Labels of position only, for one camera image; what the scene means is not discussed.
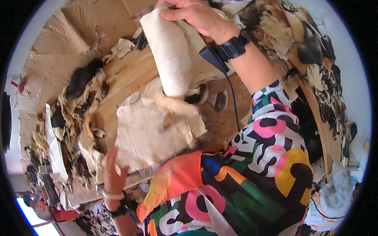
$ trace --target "colorful shirt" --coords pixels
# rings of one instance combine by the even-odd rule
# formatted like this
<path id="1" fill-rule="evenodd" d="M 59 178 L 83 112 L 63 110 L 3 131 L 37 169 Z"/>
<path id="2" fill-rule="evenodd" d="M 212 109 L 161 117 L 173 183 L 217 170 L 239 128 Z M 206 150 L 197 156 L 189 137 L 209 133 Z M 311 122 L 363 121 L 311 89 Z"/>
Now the colorful shirt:
<path id="1" fill-rule="evenodd" d="M 177 157 L 159 170 L 137 210 L 145 235 L 295 233 L 312 183 L 299 121 L 279 81 L 252 102 L 250 124 L 227 147 Z"/>

